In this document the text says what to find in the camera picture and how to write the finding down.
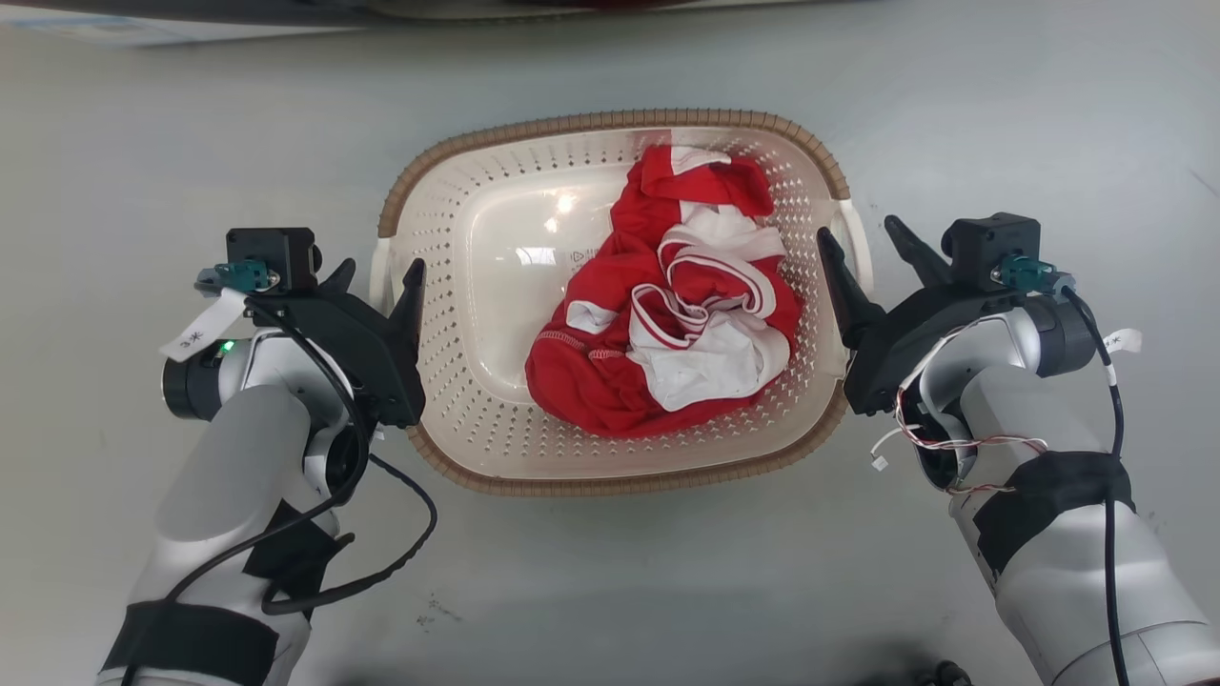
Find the black velcro strap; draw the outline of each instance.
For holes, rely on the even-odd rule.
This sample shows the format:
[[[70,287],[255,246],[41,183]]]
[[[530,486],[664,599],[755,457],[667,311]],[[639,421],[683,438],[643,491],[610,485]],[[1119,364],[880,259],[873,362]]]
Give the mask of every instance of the black velcro strap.
[[[1015,491],[997,493],[975,514],[978,552],[992,574],[999,577],[1013,555],[1060,514],[1104,503],[1111,483],[1114,500],[1135,511],[1127,470],[1109,453],[1047,452],[1016,468],[1004,485]]]
[[[267,529],[274,529],[298,516],[300,513],[295,508],[281,500]],[[303,521],[256,544],[242,571],[259,579],[276,580],[279,590],[289,598],[304,598],[317,593],[322,587],[326,563],[342,547],[318,525]],[[314,610],[306,610],[305,619],[309,620]]]
[[[165,601],[135,603],[127,605],[123,629],[102,670],[134,663],[262,686],[277,641],[270,626],[244,614]]]

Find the red and white wires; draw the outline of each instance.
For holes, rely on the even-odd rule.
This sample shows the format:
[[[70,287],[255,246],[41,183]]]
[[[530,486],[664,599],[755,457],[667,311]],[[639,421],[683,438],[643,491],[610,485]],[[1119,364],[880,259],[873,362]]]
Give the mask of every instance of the red and white wires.
[[[950,331],[949,333],[946,333],[939,341],[937,341],[936,345],[932,345],[932,349],[928,350],[922,359],[920,359],[919,364],[916,364],[915,367],[911,370],[911,372],[906,375],[906,378],[904,378],[903,382],[898,385],[898,392],[894,395],[894,419],[898,421],[898,427],[888,431],[884,436],[881,437],[880,441],[877,441],[877,443],[872,447],[872,449],[869,450],[869,454],[872,455],[874,458],[875,465],[878,461],[881,464],[884,464],[884,458],[881,458],[881,455],[877,454],[877,450],[881,449],[882,443],[884,443],[892,436],[898,433],[902,433],[913,444],[919,446],[920,448],[926,448],[928,450],[955,450],[959,448],[977,448],[980,446],[998,446],[1002,443],[1024,443],[1033,448],[1033,450],[1036,450],[1038,454],[1042,454],[1049,449],[1049,446],[1047,446],[1047,442],[1043,441],[1042,438],[1028,438],[1025,436],[988,436],[987,438],[977,438],[977,439],[971,438],[971,439],[950,439],[950,441],[928,441],[925,438],[920,438],[914,433],[914,430],[922,428],[921,425],[908,424],[906,420],[903,417],[903,393],[910,387],[911,383],[915,382],[916,378],[920,377],[921,374],[924,374],[924,370],[927,369],[932,359],[936,358],[936,355],[954,338],[961,336],[963,333],[974,328],[975,326],[985,321],[988,321],[988,319],[992,317],[985,317],[977,320],[975,322],[967,323],[966,326],[958,327]],[[946,492],[953,496],[961,493],[975,493],[980,491],[1010,492],[1013,489],[1004,486],[997,486],[994,483],[983,483],[969,488],[946,488]]]

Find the laundry basket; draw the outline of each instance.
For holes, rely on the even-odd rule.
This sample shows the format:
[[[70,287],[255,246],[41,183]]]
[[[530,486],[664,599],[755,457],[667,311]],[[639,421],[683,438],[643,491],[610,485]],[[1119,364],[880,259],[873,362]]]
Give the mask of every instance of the laundry basket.
[[[788,249],[781,273],[804,298],[787,370],[755,405],[651,438],[586,433],[529,399],[525,361],[569,278],[610,234],[627,170],[656,144],[755,159]],[[847,352],[821,278],[815,232],[830,226],[861,287],[872,273],[847,182],[825,146],[761,112],[603,112],[450,138],[420,155],[386,200],[371,301],[388,310],[427,261],[420,375],[427,409],[407,430],[456,483],[505,496],[606,496],[743,478],[817,448],[847,408]]]

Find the basket handle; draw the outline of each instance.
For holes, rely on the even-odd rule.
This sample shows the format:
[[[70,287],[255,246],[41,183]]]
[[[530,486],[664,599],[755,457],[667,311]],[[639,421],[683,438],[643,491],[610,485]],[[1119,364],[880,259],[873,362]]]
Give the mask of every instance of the basket handle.
[[[860,212],[850,199],[839,200],[839,209],[831,218],[831,231],[838,236],[845,236],[852,251],[852,262],[855,267],[855,281],[865,295],[872,295],[872,255],[869,253],[869,240],[864,236],[864,222],[860,221]]]
[[[378,238],[368,271],[368,304],[386,316],[394,309],[394,281],[389,273],[389,265],[393,261],[390,253],[390,239]]]

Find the gray robot arm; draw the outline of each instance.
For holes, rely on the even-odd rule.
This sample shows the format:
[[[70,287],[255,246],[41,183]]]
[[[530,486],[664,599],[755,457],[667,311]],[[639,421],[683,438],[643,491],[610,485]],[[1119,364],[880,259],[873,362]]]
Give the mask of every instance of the gray robot arm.
[[[332,511],[296,527],[288,541],[221,564],[156,615],[161,599],[192,570],[323,499],[325,485],[310,483],[301,470],[310,424],[305,404],[284,386],[248,387],[224,403],[157,510],[152,554],[98,684],[120,684],[133,658],[142,665],[142,685],[288,682],[309,640],[309,618],[267,615],[262,597],[270,577],[284,572],[295,555],[337,549]]]
[[[997,612],[1043,684],[1220,680],[1220,643],[1136,515],[1118,449],[1046,381],[1083,374],[1100,336],[1071,301],[1071,276],[1038,260],[1041,226],[1006,214],[958,220],[942,240],[952,265],[897,217],[886,229],[924,284],[889,312],[819,233],[836,320],[855,352],[848,400],[858,414],[898,409],[913,427],[925,475],[952,496]]]
[[[1086,464],[1089,455],[1109,447],[1033,371],[1037,365],[1027,364],[1036,354],[1028,344],[1037,339],[1016,333],[1024,316],[999,317],[991,332],[976,327],[954,339],[925,371],[921,389],[925,402],[956,408],[956,438],[1037,437],[1055,453],[1043,457],[1021,443],[960,450],[949,511],[996,596],[1000,619],[1043,684],[1110,685],[1116,676],[1103,582],[1105,508],[1072,507],[1081,497],[1091,499],[1076,493],[1096,474]],[[997,344],[997,333],[1009,334],[1008,345]],[[931,391],[941,382],[959,386],[963,378],[967,381],[956,397]],[[1014,483],[1017,489],[1037,483],[1039,492],[1024,503],[1003,503],[1015,496],[991,489]],[[1130,485],[1125,491],[1130,494]],[[1220,643],[1209,621],[1132,507],[1127,496],[1114,513],[1116,607],[1130,682],[1174,686],[1220,677]]]
[[[226,244],[229,261],[196,288],[244,304],[260,328],[210,342],[201,317],[179,339],[188,350],[166,361],[171,411],[210,424],[157,511],[152,554],[98,684],[287,684],[312,610],[387,579],[436,527],[427,493],[368,452],[372,427],[405,427],[423,410],[423,262],[386,317],[346,293],[350,260],[317,282],[321,253],[306,228],[233,229]],[[423,500],[428,525],[384,570],[321,591],[353,540],[333,508],[368,463]]]

